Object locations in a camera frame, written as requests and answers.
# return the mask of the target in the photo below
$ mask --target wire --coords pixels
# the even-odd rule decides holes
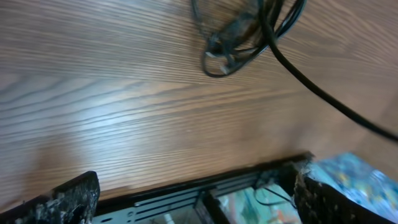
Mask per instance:
[[[273,191],[273,190],[271,190],[271,189],[268,189],[268,188],[266,188],[266,187],[263,187],[263,189],[265,189],[265,190],[267,190],[267,191],[269,191],[269,192],[275,194],[276,196],[278,196],[278,197],[284,199],[284,201],[272,202],[272,203],[260,202],[260,201],[257,199],[257,197],[256,197],[256,196],[257,196],[257,190],[255,190],[255,191],[254,191],[254,199],[256,199],[257,203],[259,203],[260,205],[264,205],[264,206],[274,206],[274,205],[281,205],[281,204],[284,204],[284,203],[290,203],[294,208],[296,208],[296,206],[293,205],[292,201],[291,201],[290,199],[288,199],[287,197],[282,196],[281,194],[278,194],[277,192],[275,192],[275,191]]]
[[[204,22],[201,18],[201,14],[197,5],[197,0],[191,1],[193,20],[195,21],[195,24],[198,27],[200,34],[203,36],[203,38],[206,39],[206,47],[201,56],[201,69],[203,70],[203,73],[205,73],[209,77],[223,78],[232,75],[241,68],[243,68],[245,65],[250,63],[268,48],[268,44],[264,40],[264,38],[260,38],[256,46],[248,49],[237,50],[240,45],[246,43],[249,40],[250,36],[254,35],[257,30],[261,29],[257,15],[251,15],[248,12],[242,13],[235,21],[229,23],[221,31],[211,32],[210,30],[206,32],[203,26]],[[288,32],[292,28],[297,19],[300,17],[304,6],[304,0],[298,0],[295,2],[281,25],[275,31],[277,38],[283,37],[283,35],[285,35],[286,32]],[[278,15],[279,13],[272,18],[274,24],[276,23]],[[238,40],[235,37],[231,37],[231,35],[229,35],[230,33],[237,32],[237,30],[239,29],[239,26],[237,26],[237,24],[239,24],[240,21],[250,19],[252,20],[252,28],[249,29],[247,33],[252,35],[245,35]],[[215,74],[208,71],[207,58],[209,55],[211,55],[212,57],[224,57],[228,59],[228,63],[221,68],[221,71],[223,73]]]
[[[204,31],[202,25],[203,20],[201,19],[201,14],[197,6],[197,0],[192,0],[193,18],[198,26],[198,29],[200,30],[200,33],[206,39],[206,48],[201,56],[201,67],[203,72],[209,77],[213,78],[227,77],[237,72],[239,69],[243,68],[258,55],[263,53],[263,51],[265,51],[268,47],[270,47],[272,53],[275,55],[275,58],[310,91],[319,96],[321,99],[325,100],[327,103],[332,105],[334,108],[342,112],[349,119],[359,124],[360,126],[391,141],[394,141],[395,143],[398,143],[397,135],[370,122],[366,118],[357,114],[357,112],[353,111],[352,109],[329,95],[327,92],[323,91],[321,88],[316,86],[316,84],[311,82],[311,80],[309,80],[302,72],[300,72],[300,70],[294,67],[277,48],[277,40],[283,37],[283,35],[286,34],[294,26],[294,24],[301,16],[306,2],[306,0],[296,0],[290,11],[287,13],[285,19],[276,30],[274,30],[274,27],[282,9],[284,0],[266,0],[266,5],[264,5],[264,0],[258,0],[257,15],[248,16],[245,14],[241,14],[239,15],[238,19],[230,23],[220,32],[209,32],[209,34],[206,35],[206,32]],[[254,21],[252,23],[254,27],[252,28],[252,30],[260,30],[262,36],[258,40],[256,46],[249,49],[236,50],[236,48],[245,43],[250,37],[245,35],[239,40],[229,39],[228,36],[226,37],[225,33],[228,33],[226,32],[226,30],[236,31],[236,29],[238,29],[236,28],[235,22],[242,19],[242,17],[244,17],[242,15],[251,18]],[[254,35],[255,32],[253,32],[252,30],[247,31],[248,34]],[[223,71],[222,74],[214,74],[207,70],[206,58],[208,55],[211,55],[213,57],[227,58],[227,64],[221,69]]]
[[[262,0],[259,0],[259,7],[262,8],[263,2]],[[262,27],[262,33],[264,35],[264,38],[267,40],[269,43],[269,46],[272,50],[272,53],[275,55],[275,58],[298,80],[300,81],[305,87],[307,87],[310,91],[312,91],[314,94],[319,96],[321,99],[325,100],[327,103],[332,105],[334,108],[336,108],[338,111],[342,112],[344,115],[346,115],[349,119],[353,120],[355,123],[361,125],[362,127],[380,135],[383,136],[387,139],[390,139],[391,141],[398,142],[398,136],[395,134],[390,133],[389,131],[386,131],[383,128],[380,128],[376,124],[368,121],[366,118],[362,117],[361,115],[357,114],[357,112],[351,110],[349,107],[329,95],[327,92],[323,91],[321,88],[316,86],[311,80],[309,80],[300,70],[298,70],[296,67],[294,67],[285,57],[284,55],[279,51],[279,49],[276,46],[275,40],[276,36],[274,34],[274,31],[272,30],[271,25],[269,24],[267,18],[265,17],[263,10],[259,10],[259,17],[260,17],[260,24]]]

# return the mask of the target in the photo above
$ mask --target blurry object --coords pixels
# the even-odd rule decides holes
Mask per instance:
[[[100,197],[96,172],[84,174],[0,214],[2,224],[86,224]]]
[[[216,31],[204,29],[204,22],[197,4],[197,0],[191,0],[193,19],[200,34],[206,40],[206,47],[201,56],[201,69],[204,74],[212,78],[223,78],[234,74],[246,66],[268,47],[272,50],[275,58],[305,87],[312,93],[325,100],[331,106],[343,113],[358,125],[398,143],[398,135],[387,129],[368,121],[357,112],[353,111],[342,102],[338,101],[327,92],[309,80],[299,69],[285,58],[277,47],[277,41],[288,32],[297,22],[304,10],[307,0],[296,0],[285,16],[280,26],[276,28],[278,18],[284,6],[284,0],[257,1],[257,11],[250,13],[244,8],[235,20],[226,27]],[[249,48],[241,48],[243,44],[251,39],[256,39],[254,45]],[[224,58],[221,65],[222,73],[213,73],[208,70],[207,58]]]
[[[306,3],[305,0],[296,0],[293,4],[279,1],[282,2],[279,11],[270,12],[261,8],[257,0],[240,1],[237,4],[233,2],[227,7],[227,3],[223,2],[216,10],[212,6],[217,6],[214,3],[217,1],[191,2],[193,20],[199,33],[206,40],[206,47],[201,56],[201,69],[213,78],[234,74],[268,48],[267,40],[261,34],[260,11],[264,11],[271,20],[275,36],[281,38],[297,22]],[[281,13],[284,5],[289,9],[286,8],[286,13]],[[220,15],[223,19],[229,18],[228,23],[217,19]],[[279,16],[284,19],[277,26]],[[217,63],[212,63],[211,58],[221,58],[222,64],[219,65],[218,71]]]
[[[233,218],[224,212],[220,197],[247,188],[257,188],[264,182],[290,178],[285,176],[285,170],[301,169],[311,159],[312,155],[307,152],[223,174],[103,200],[97,206],[93,224],[150,224],[151,220],[163,224],[165,214],[169,213],[173,217],[173,212],[179,210],[195,211],[200,221],[206,224],[234,223]],[[293,182],[289,185],[291,191],[295,176],[292,175],[292,178]],[[244,214],[253,216],[255,213],[247,204]],[[173,220],[176,224],[183,224],[174,217]]]
[[[283,189],[273,184],[268,186],[278,194],[289,197]],[[301,223],[300,217],[290,202],[281,202],[281,198],[264,189],[247,188],[219,198],[224,212],[231,223]],[[272,204],[264,206],[261,202]]]
[[[392,223],[305,175],[298,175],[294,202],[303,223]]]
[[[398,223],[398,184],[379,170],[346,153],[314,165],[314,178],[325,182],[350,200]]]

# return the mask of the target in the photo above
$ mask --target wood grain surface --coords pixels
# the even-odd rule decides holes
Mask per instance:
[[[279,47],[398,132],[396,21],[393,0],[309,0]],[[269,51],[219,80],[200,71],[203,46],[189,0],[0,1],[0,210],[87,170],[104,199],[306,150],[355,151],[398,179],[396,145],[310,93]]]

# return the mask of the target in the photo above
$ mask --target black cable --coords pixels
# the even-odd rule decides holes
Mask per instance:
[[[252,28],[251,31],[248,32],[250,34],[254,34],[256,30],[261,29],[258,20],[258,15],[250,15],[250,13],[242,13],[241,15],[239,15],[238,19],[228,24],[221,31],[219,32],[208,31],[209,34],[207,34],[205,32],[205,28],[203,27],[204,22],[199,12],[197,0],[191,0],[191,1],[192,1],[193,20],[195,21],[195,24],[197,25],[200,34],[203,36],[203,38],[206,39],[205,51],[202,53],[201,56],[201,68],[203,70],[203,73],[205,73],[209,77],[223,78],[232,75],[241,68],[243,68],[245,65],[247,65],[249,62],[251,62],[253,59],[255,59],[258,55],[263,53],[263,51],[265,51],[268,48],[268,44],[265,41],[265,39],[261,38],[254,47],[251,47],[249,49],[236,50],[240,45],[246,43],[250,37],[246,37],[241,40],[236,40],[234,39],[234,37],[226,35],[229,34],[230,32],[235,33],[236,29],[238,29],[238,27],[236,27],[236,23],[238,23],[238,21],[247,18],[253,19],[252,25],[254,28]],[[304,6],[305,6],[305,0],[298,0],[295,2],[289,13],[286,15],[285,19],[281,23],[281,25],[275,31],[275,34],[276,36],[278,36],[278,38],[282,37],[286,32],[288,32],[290,28],[296,23],[297,19],[301,15],[301,12],[304,9]],[[279,13],[277,13],[276,15],[271,15],[273,23],[276,23],[278,15]],[[223,73],[214,74],[208,71],[206,59],[209,55],[212,55],[214,57],[224,57],[228,59],[228,63],[224,66]]]
[[[281,194],[278,194],[277,192],[275,192],[275,191],[273,191],[273,190],[271,190],[271,189],[268,189],[268,188],[266,188],[266,187],[263,187],[263,189],[266,189],[267,191],[269,191],[269,192],[275,194],[276,196],[278,196],[278,197],[284,199],[284,201],[272,202],[272,203],[260,202],[260,201],[257,199],[257,194],[256,194],[256,193],[257,193],[257,190],[255,190],[255,191],[254,191],[254,199],[256,199],[257,203],[259,203],[260,205],[264,205],[264,206],[274,206],[274,205],[281,205],[281,204],[284,204],[284,203],[290,203],[294,208],[296,208],[296,206],[293,205],[292,201],[291,201],[290,199],[288,199],[287,197],[282,196]]]
[[[366,118],[357,114],[357,112],[351,110],[349,107],[345,106],[343,103],[329,95],[327,92],[323,91],[321,88],[316,86],[313,82],[311,82],[302,72],[300,72],[297,68],[295,68],[279,51],[276,46],[277,39],[281,38],[284,34],[286,34],[297,22],[300,17],[306,0],[296,0],[290,11],[287,13],[287,16],[282,21],[281,25],[274,30],[274,26],[277,20],[277,17],[280,14],[280,10],[284,0],[266,0],[266,5],[264,7],[264,0],[258,0],[258,13],[255,17],[259,22],[259,26],[255,28],[259,29],[262,33],[262,38],[258,41],[255,47],[244,50],[236,50],[241,44],[245,43],[248,40],[246,37],[243,40],[229,40],[223,35],[223,30],[228,30],[233,28],[233,22],[224,28],[221,32],[213,32],[206,36],[203,31],[203,21],[201,19],[201,15],[198,10],[197,0],[192,0],[192,10],[193,17],[197,26],[201,32],[201,34],[206,39],[206,49],[201,57],[201,66],[203,72],[209,77],[213,78],[223,78],[233,73],[237,72],[239,69],[243,68],[253,59],[255,59],[258,55],[260,55],[263,51],[265,51],[268,46],[271,48],[272,53],[275,55],[276,59],[305,87],[307,87],[314,94],[319,96],[321,99],[325,100],[327,103],[332,105],[338,111],[342,112],[349,119],[354,121],[355,123],[361,125],[362,127],[380,135],[391,141],[398,142],[398,136],[392,134],[391,132],[385,130],[384,128],[379,127],[378,125],[368,121]],[[249,56],[241,57],[242,53],[247,53],[252,51]],[[226,65],[226,69],[223,74],[214,74],[207,70],[206,66],[206,58],[207,55],[214,55],[215,57],[226,57],[228,59],[228,63]]]
[[[269,47],[271,48],[272,53],[275,55],[275,58],[298,81],[300,81],[305,87],[307,87],[310,91],[312,91],[314,94],[319,96],[321,99],[325,100],[327,103],[329,103],[334,108],[336,108],[338,111],[342,112],[349,119],[353,120],[355,123],[361,125],[364,128],[367,128],[368,130],[370,130],[378,135],[381,135],[381,136],[388,138],[392,141],[398,142],[398,136],[390,133],[389,131],[386,131],[383,128],[380,128],[379,126],[375,125],[374,123],[368,121],[366,118],[357,114],[357,112],[351,110],[349,107],[345,106],[343,103],[341,103],[340,101],[338,101],[337,99],[335,99],[334,97],[329,95],[327,92],[323,91],[318,86],[316,86],[316,84],[311,82],[311,80],[309,80],[303,73],[301,73],[300,70],[298,70],[296,67],[294,67],[277,48],[276,43],[275,43],[276,36],[274,34],[274,31],[272,30],[272,27],[268,23],[268,20],[265,17],[263,10],[261,10],[262,7],[263,7],[263,2],[262,2],[262,0],[259,0],[259,8],[260,8],[259,9],[259,17],[260,17],[260,24],[262,27],[261,30],[264,35],[264,38],[269,43]]]

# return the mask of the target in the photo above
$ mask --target metal frame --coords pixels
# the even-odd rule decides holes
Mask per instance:
[[[289,193],[289,188],[294,185],[290,184],[290,180],[283,180],[289,173],[286,170],[291,170],[288,167],[297,170],[297,166],[304,166],[311,158],[312,154],[306,152],[211,177],[103,200],[98,203],[93,224],[139,223],[180,208],[195,208],[202,223],[229,223],[220,212],[216,198],[248,187],[256,189],[273,180],[289,183],[281,185]]]

